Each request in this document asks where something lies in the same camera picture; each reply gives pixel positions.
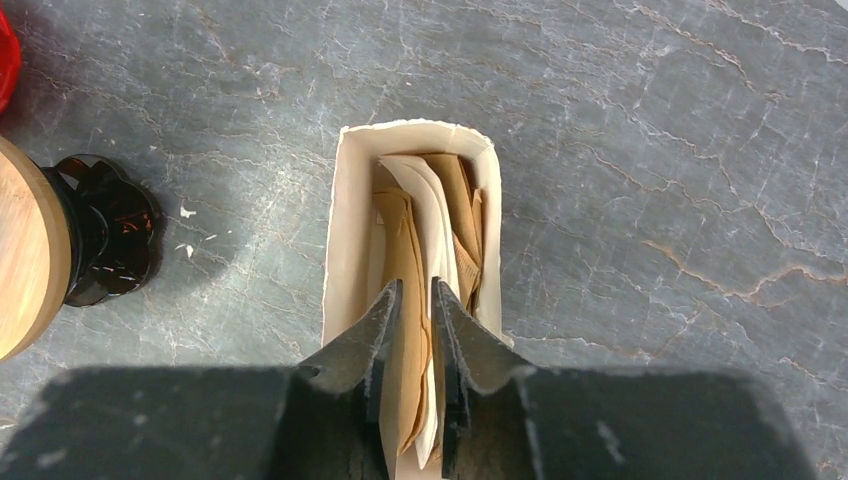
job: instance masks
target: brown paper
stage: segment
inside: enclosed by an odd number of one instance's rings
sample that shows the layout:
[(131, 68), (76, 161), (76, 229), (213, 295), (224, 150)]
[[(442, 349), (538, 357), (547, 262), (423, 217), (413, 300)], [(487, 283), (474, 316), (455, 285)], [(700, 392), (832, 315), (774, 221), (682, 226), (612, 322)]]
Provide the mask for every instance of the brown paper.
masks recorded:
[(483, 250), (483, 191), (481, 189), (474, 190), (474, 196), (471, 199), (471, 214), (474, 217), (474, 230), (477, 232), (477, 248)]
[(475, 239), (477, 232), (471, 213), (471, 189), (468, 178), (462, 168), (462, 161), (456, 155), (429, 154), (421, 155), (427, 165), (436, 172), (445, 190), (445, 198), (450, 210), (451, 227), (459, 238), (459, 242), (477, 265), (482, 262), (481, 251)]
[[(477, 245), (477, 240), (473, 241), (473, 245)], [(465, 308), (469, 308), (469, 300), (471, 294), (480, 285), (480, 266), (465, 247), (462, 246), (459, 237), (454, 234), (453, 248), (456, 252), (456, 269), (459, 273), (459, 300)]]
[(399, 342), (392, 360), (400, 362), (398, 396), (398, 452), (405, 452), (421, 432), (422, 411), (427, 406), (427, 365), (432, 355), (429, 320), (424, 312), (424, 270), (418, 234), (412, 215), (412, 199), (406, 192), (389, 188), (374, 193), (374, 203), (386, 231), (383, 283), (403, 281), (403, 308), (395, 332)]

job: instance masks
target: black metal clamp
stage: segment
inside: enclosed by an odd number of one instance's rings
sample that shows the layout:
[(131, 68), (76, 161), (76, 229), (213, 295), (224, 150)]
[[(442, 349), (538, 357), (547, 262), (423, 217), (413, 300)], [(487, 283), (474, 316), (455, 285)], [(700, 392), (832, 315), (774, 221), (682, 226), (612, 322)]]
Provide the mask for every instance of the black metal clamp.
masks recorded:
[[(812, 480), (772, 396), (735, 372), (533, 365), (434, 282), (444, 478)], [(2, 479), (387, 479), (400, 282), (297, 366), (72, 371), (0, 456)]]

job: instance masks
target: paper scrap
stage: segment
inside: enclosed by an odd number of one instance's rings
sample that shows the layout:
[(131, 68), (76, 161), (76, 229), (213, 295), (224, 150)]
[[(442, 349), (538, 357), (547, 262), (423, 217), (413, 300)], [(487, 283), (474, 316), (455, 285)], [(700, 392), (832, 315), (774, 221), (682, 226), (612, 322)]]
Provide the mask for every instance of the paper scrap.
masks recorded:
[(186, 210), (183, 204), (180, 204), (180, 216), (183, 218), (191, 218), (192, 215), (197, 215), (197, 212), (194, 210)]

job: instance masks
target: white debris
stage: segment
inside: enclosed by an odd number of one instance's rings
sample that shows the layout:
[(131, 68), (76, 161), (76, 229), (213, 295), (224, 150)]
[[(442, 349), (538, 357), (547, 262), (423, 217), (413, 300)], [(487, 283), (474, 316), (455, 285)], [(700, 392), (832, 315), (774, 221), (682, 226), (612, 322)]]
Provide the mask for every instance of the white debris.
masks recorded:
[(52, 453), (44, 453), (38, 456), (38, 460), (36, 460), (36, 465), (38, 465), (38, 468), (44, 470), (61, 462), (65, 459), (67, 455), (68, 451), (64, 448), (61, 450), (56, 450)]
[(615, 463), (624, 463), (624, 455), (618, 450), (621, 446), (621, 441), (615, 436), (612, 429), (600, 420), (598, 420), (598, 436), (604, 440), (607, 451), (610, 452), (610, 456), (615, 460)]
[(196, 211), (186, 210), (183, 204), (180, 204), (180, 216), (183, 218), (191, 218), (192, 215), (197, 215)]

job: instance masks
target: clamp jaw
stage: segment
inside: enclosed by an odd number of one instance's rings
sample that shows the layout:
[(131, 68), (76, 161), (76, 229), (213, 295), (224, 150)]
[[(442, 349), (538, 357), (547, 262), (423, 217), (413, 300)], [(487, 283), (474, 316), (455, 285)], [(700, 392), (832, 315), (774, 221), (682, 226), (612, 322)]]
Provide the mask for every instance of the clamp jaw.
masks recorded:
[[(815, 478), (782, 408), (744, 375), (534, 365), (444, 283), (433, 292), (444, 478)], [(54, 379), (0, 456), (0, 479), (391, 478), (378, 419), (402, 296), (389, 283), (359, 322), (292, 367)]]

